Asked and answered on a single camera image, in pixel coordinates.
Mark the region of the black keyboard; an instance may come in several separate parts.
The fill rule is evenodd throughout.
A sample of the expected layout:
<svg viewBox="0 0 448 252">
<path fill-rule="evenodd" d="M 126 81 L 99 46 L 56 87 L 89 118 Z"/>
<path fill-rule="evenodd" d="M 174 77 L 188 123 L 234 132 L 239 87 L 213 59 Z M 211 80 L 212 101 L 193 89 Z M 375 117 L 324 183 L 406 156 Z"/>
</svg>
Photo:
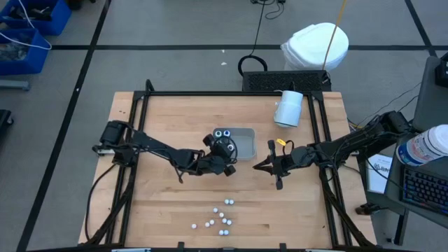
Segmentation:
<svg viewBox="0 0 448 252">
<path fill-rule="evenodd" d="M 403 167 L 400 201 L 448 216 L 448 177 Z"/>
</svg>

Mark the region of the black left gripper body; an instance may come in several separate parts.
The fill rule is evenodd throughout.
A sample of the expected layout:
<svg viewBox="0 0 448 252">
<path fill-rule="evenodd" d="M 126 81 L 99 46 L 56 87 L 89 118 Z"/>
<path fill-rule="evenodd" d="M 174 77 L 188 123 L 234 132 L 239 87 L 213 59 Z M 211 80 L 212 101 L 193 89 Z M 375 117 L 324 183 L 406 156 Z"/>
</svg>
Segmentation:
<svg viewBox="0 0 448 252">
<path fill-rule="evenodd" d="M 204 137 L 203 142 L 205 146 L 209 147 L 209 153 L 203 155 L 197 161 L 197 168 L 201 175 L 211 173 L 219 175 L 224 173 L 226 176 L 230 176 L 236 172 L 234 164 L 237 162 L 226 161 L 227 154 L 231 151 L 217 147 L 216 142 L 220 140 L 228 142 L 228 145 L 234 145 L 237 152 L 236 145 L 230 137 L 222 136 L 216 139 L 212 134 L 208 134 Z"/>
</svg>

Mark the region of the white wipes canister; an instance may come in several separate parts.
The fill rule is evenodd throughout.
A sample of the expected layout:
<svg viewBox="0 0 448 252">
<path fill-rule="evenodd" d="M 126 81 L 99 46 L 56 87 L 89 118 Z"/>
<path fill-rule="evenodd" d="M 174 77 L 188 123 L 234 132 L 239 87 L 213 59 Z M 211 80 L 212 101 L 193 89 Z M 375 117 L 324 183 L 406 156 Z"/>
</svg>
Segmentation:
<svg viewBox="0 0 448 252">
<path fill-rule="evenodd" d="M 448 125 L 438 125 L 400 144 L 395 154 L 398 160 L 418 167 L 448 157 Z"/>
</svg>

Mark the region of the grey computer cart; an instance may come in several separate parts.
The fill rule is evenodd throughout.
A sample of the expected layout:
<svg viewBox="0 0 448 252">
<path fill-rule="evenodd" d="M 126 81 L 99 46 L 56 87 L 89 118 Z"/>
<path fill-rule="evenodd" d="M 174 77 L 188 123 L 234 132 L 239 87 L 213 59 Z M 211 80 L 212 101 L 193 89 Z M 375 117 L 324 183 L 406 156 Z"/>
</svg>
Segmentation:
<svg viewBox="0 0 448 252">
<path fill-rule="evenodd" d="M 418 135 L 418 133 L 410 132 L 400 137 L 399 139 L 396 139 L 395 141 L 393 141 L 393 143 L 396 145 L 397 148 L 400 144 L 405 143 L 406 141 L 410 140 L 416 135 Z M 383 198 L 377 199 L 377 203 L 379 205 L 385 206 L 386 208 L 400 209 L 398 212 L 400 218 L 398 222 L 397 232 L 395 234 L 396 244 L 402 244 L 400 238 L 404 234 L 404 229 L 406 226 L 407 216 L 409 212 L 414 212 L 420 215 L 421 217 L 428 219 L 448 229 L 448 216 L 442 215 L 440 213 L 435 213 L 430 210 L 415 206 L 413 204 L 408 204 L 400 201 L 401 192 L 403 190 L 402 186 L 400 185 L 400 179 L 403 172 L 403 167 L 411 167 L 418 171 L 427 171 L 448 177 L 448 157 L 442 157 L 438 160 L 434 160 L 421 166 L 414 167 L 402 164 L 396 156 L 396 151 L 394 151 L 391 169 L 388 177 L 386 177 L 387 179 L 386 189 L 384 191 L 384 194 L 382 195 Z"/>
</svg>

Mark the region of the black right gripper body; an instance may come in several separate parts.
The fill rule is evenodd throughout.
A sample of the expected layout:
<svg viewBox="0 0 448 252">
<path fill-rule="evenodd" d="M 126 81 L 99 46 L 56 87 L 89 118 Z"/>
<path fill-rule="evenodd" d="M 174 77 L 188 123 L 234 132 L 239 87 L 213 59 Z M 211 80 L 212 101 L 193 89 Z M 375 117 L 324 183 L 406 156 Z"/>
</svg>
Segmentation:
<svg viewBox="0 0 448 252">
<path fill-rule="evenodd" d="M 270 155 L 268 160 L 270 161 L 270 174 L 276 179 L 275 186 L 277 190 L 283 188 L 282 178 L 288 176 L 289 170 L 294 169 L 296 164 L 294 163 L 291 155 L 277 155 L 275 151 L 275 143 L 273 140 L 267 142 Z"/>
</svg>

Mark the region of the black perforated computer case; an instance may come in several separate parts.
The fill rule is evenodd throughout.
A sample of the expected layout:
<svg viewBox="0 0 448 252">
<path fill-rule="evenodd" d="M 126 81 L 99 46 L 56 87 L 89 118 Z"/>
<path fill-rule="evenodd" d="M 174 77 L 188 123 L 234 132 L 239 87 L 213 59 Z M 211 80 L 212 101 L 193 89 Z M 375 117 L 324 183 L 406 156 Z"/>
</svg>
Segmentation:
<svg viewBox="0 0 448 252">
<path fill-rule="evenodd" d="M 292 90 L 301 93 L 331 92 L 331 85 L 327 71 L 247 71 L 243 73 L 242 90 L 245 92 L 275 90 Z"/>
</svg>

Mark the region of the blue storage bin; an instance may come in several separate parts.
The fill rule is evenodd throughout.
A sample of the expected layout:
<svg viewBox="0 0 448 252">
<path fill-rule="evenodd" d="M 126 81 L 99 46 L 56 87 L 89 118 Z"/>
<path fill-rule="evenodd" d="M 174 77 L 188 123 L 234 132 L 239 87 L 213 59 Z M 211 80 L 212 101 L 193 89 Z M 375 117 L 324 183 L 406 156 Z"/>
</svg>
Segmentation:
<svg viewBox="0 0 448 252">
<path fill-rule="evenodd" d="M 49 49 L 37 29 L 0 30 L 0 76 L 40 73 Z"/>
<path fill-rule="evenodd" d="M 71 10 L 65 0 L 8 0 L 0 22 L 13 29 L 36 28 L 42 35 L 59 36 Z"/>
</svg>

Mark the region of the clear plastic tray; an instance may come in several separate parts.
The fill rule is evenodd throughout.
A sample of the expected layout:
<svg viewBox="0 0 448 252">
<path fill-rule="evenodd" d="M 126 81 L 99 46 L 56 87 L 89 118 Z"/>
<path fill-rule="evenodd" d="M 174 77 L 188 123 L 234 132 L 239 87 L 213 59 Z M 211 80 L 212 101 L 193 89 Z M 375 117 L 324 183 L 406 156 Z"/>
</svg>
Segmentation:
<svg viewBox="0 0 448 252">
<path fill-rule="evenodd" d="M 228 127 L 228 128 L 215 128 L 212 132 L 215 137 L 215 131 L 219 130 L 222 133 L 225 130 L 230 130 L 231 140 L 234 141 L 237 149 L 237 160 L 248 161 L 252 160 L 257 153 L 256 150 L 256 133 L 254 129 L 247 127 Z"/>
</svg>

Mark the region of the black metal table frame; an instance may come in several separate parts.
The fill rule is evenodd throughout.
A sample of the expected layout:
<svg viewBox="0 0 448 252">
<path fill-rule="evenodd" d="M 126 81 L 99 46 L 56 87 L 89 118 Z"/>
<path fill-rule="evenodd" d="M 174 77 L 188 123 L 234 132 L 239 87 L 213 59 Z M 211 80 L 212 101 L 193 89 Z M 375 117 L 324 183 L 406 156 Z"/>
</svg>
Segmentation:
<svg viewBox="0 0 448 252">
<path fill-rule="evenodd" d="M 349 132 L 338 92 L 308 94 L 298 127 L 274 123 L 281 95 L 247 92 L 118 92 L 110 120 L 128 120 L 147 135 L 175 148 L 203 149 L 215 128 L 255 131 L 256 156 L 239 161 L 231 176 L 182 176 L 160 157 L 140 154 L 132 168 L 99 158 L 83 244 L 129 247 L 273 249 L 352 245 L 354 237 L 323 194 L 319 168 L 293 171 L 275 188 L 273 176 L 253 166 L 269 153 L 269 140 L 296 146 L 333 140 Z M 224 200 L 234 200 L 225 204 Z M 232 224 L 223 223 L 224 213 Z M 205 227 L 211 219 L 214 225 Z M 219 235 L 229 230 L 229 235 Z"/>
</svg>

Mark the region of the grey metal bar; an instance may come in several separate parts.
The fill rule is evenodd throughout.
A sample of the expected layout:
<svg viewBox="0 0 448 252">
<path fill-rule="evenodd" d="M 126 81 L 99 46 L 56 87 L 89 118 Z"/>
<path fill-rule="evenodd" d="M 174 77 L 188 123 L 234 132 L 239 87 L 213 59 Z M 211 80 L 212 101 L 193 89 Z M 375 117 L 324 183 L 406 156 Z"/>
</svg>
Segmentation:
<svg viewBox="0 0 448 252">
<path fill-rule="evenodd" d="M 21 80 L 0 80 L 0 89 L 16 89 L 29 91 L 31 85 L 27 81 Z"/>
</svg>

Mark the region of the black device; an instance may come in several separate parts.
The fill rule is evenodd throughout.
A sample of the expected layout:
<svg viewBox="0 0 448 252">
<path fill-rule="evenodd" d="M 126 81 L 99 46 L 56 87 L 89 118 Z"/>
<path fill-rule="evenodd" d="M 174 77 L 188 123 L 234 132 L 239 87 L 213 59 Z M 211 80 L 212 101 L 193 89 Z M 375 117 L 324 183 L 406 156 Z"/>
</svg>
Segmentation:
<svg viewBox="0 0 448 252">
<path fill-rule="evenodd" d="M 448 52 L 440 58 L 440 63 L 435 68 L 435 83 L 448 88 Z"/>
</svg>

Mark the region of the white paper sheet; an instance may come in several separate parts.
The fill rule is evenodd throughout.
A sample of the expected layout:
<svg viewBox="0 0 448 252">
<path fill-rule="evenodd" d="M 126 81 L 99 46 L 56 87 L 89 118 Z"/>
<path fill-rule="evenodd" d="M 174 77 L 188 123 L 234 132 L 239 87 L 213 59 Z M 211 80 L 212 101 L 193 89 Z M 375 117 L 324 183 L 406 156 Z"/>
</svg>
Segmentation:
<svg viewBox="0 0 448 252">
<path fill-rule="evenodd" d="M 366 162 L 367 191 L 384 194 L 393 158 L 376 154 Z"/>
</svg>

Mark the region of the white lined trash bin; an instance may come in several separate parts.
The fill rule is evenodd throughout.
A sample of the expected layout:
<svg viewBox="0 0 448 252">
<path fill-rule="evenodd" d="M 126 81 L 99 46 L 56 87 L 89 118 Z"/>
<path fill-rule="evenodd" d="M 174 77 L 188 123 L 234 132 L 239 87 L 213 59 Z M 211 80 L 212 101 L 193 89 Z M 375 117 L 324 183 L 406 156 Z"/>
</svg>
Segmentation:
<svg viewBox="0 0 448 252">
<path fill-rule="evenodd" d="M 281 45 L 286 71 L 335 69 L 346 57 L 349 38 L 339 27 L 332 43 L 335 24 L 322 22 L 311 24 L 292 35 Z"/>
</svg>

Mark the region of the grey side table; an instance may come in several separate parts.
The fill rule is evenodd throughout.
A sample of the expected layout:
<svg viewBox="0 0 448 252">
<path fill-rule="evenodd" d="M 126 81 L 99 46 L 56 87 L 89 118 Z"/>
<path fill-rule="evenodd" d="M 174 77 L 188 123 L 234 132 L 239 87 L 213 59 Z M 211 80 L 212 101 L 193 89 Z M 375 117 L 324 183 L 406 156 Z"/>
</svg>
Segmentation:
<svg viewBox="0 0 448 252">
<path fill-rule="evenodd" d="M 424 132 L 434 126 L 448 125 L 448 87 L 436 84 L 436 67 L 442 62 L 430 56 L 426 60 L 412 126 Z"/>
</svg>

